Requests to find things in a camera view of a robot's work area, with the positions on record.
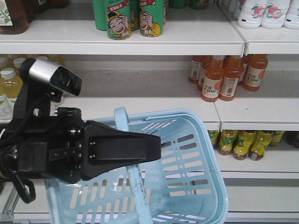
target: cartoon face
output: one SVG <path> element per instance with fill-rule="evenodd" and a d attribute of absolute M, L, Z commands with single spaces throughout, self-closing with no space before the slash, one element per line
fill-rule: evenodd
<path fill-rule="evenodd" d="M 125 24 L 123 23 L 122 18 L 116 17 L 109 22 L 109 27 L 116 34 L 122 34 L 126 29 Z"/>
<path fill-rule="evenodd" d="M 140 14 L 140 29 L 142 30 L 146 30 L 148 28 L 148 22 L 146 19 L 146 15 L 145 14 Z"/>

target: basket handle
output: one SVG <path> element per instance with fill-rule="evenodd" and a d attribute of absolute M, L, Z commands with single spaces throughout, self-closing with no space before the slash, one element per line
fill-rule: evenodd
<path fill-rule="evenodd" d="M 114 119 L 116 128 L 121 131 L 129 131 L 129 117 L 124 107 L 114 110 Z M 134 197 L 135 208 L 139 216 L 140 224 L 152 224 L 153 220 L 150 214 L 149 204 L 146 199 L 145 188 L 142 183 L 139 165 L 126 166 L 128 178 L 130 180 L 131 191 Z"/>

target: store shelf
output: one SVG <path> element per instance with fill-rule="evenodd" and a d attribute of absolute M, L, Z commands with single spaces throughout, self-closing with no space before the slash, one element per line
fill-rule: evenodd
<path fill-rule="evenodd" d="M 237 19 L 223 6 L 220 10 L 245 41 L 244 54 L 299 54 L 299 30 L 281 27 L 279 29 L 245 29 L 238 26 Z"/>
<path fill-rule="evenodd" d="M 86 55 L 241 55 L 244 42 L 219 8 L 170 8 L 164 33 L 148 38 L 139 31 L 111 40 L 95 27 L 91 3 L 49 9 L 19 35 L 0 35 L 1 53 Z"/>
<path fill-rule="evenodd" d="M 298 85 L 297 71 L 267 71 L 259 91 L 238 86 L 234 100 L 215 102 L 221 129 L 299 131 Z"/>

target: shopping basket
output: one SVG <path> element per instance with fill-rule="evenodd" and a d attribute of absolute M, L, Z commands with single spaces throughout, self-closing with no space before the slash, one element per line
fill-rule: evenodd
<path fill-rule="evenodd" d="M 116 128 L 116 119 L 95 121 Z M 139 164 L 152 223 L 224 223 L 228 196 L 200 118 L 182 109 L 128 119 L 131 132 L 161 137 L 162 158 Z M 46 190 L 53 224 L 139 224 L 125 168 L 76 184 L 46 180 Z"/>

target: robotic arm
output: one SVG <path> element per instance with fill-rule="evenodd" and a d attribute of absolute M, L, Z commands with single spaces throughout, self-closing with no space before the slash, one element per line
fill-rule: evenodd
<path fill-rule="evenodd" d="M 82 80 L 47 60 L 26 59 L 24 82 L 10 123 L 0 139 L 0 182 L 13 182 L 25 203 L 35 200 L 30 179 L 90 180 L 109 170 L 161 158 L 158 136 L 123 132 L 84 122 L 78 108 L 61 107 L 50 116 L 50 101 L 63 92 L 78 96 Z"/>

